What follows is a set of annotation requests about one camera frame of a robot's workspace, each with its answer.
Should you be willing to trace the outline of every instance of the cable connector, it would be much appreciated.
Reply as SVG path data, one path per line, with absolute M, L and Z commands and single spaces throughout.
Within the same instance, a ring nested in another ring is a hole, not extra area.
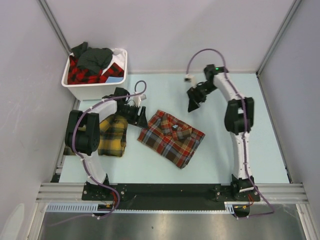
M 186 74 L 184 77 L 185 83 L 191 83 L 192 87 L 195 88 L 197 86 L 197 80 L 194 75 Z
M 140 94 L 140 95 L 137 95 L 137 96 L 134 96 L 133 98 L 133 101 L 134 101 L 134 105 L 136 107 L 140 107 L 140 104 L 143 100 L 146 100 L 147 99 L 147 96 L 145 94 Z

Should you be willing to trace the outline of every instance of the metal floor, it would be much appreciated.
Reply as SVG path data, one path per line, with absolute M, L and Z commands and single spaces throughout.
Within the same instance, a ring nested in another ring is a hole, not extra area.
M 305 240 L 296 205 L 275 208 L 275 214 L 238 221 L 229 214 L 113 213 L 53 227 L 48 225 L 79 213 L 48 212 L 39 240 Z M 251 213 L 267 211 L 256 205 Z

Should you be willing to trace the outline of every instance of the shirt collar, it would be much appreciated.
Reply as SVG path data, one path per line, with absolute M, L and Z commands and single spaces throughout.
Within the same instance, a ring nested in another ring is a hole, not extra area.
M 174 126 L 176 125 L 176 122 L 171 122 L 168 118 L 167 114 L 164 114 L 161 117 L 161 130 L 163 135 L 165 136 L 172 136 L 174 141 L 186 139 L 191 136 L 192 133 L 192 128 L 187 128 L 187 129 L 181 129 L 181 130 L 175 130 Z

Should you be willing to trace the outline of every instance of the plaid shirt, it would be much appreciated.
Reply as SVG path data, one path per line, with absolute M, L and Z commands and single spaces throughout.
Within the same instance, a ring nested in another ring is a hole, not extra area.
M 204 137 L 203 132 L 158 110 L 148 122 L 148 129 L 141 130 L 138 141 L 183 169 Z
M 113 63 L 109 69 L 102 75 L 103 70 L 100 69 L 99 74 L 92 75 L 89 69 L 80 69 L 77 67 L 78 59 L 74 56 L 69 56 L 70 67 L 68 72 L 68 85 L 71 84 L 104 84 L 108 77 L 123 77 L 125 72 Z
M 122 157 L 126 148 L 126 134 L 128 122 L 120 115 L 110 115 L 100 123 L 99 155 Z M 75 155 L 70 147 L 66 146 L 64 155 Z

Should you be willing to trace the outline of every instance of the light blue table surface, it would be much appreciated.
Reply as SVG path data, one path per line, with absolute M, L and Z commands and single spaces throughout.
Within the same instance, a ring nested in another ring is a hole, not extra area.
M 197 81 L 205 81 L 203 74 L 195 74 Z M 127 147 L 123 157 L 100 156 L 103 169 L 111 183 L 162 184 L 227 184 L 234 166 L 233 146 L 224 125 L 227 108 L 222 93 L 217 89 L 207 96 L 205 103 L 188 113 L 190 88 L 184 74 L 132 74 L 126 79 L 126 89 L 133 93 L 135 83 L 147 83 L 146 106 L 149 120 L 162 110 L 205 133 L 205 137 L 189 164 L 179 169 L 154 150 L 137 141 L 140 128 L 129 125 Z M 256 183 L 288 183 L 283 159 L 276 141 L 267 108 L 255 74 L 231 74 L 231 80 L 247 97 L 254 99 L 254 125 L 249 138 L 249 158 Z M 82 101 L 85 110 L 97 101 Z M 87 179 L 80 159 L 66 156 L 60 183 L 84 183 Z

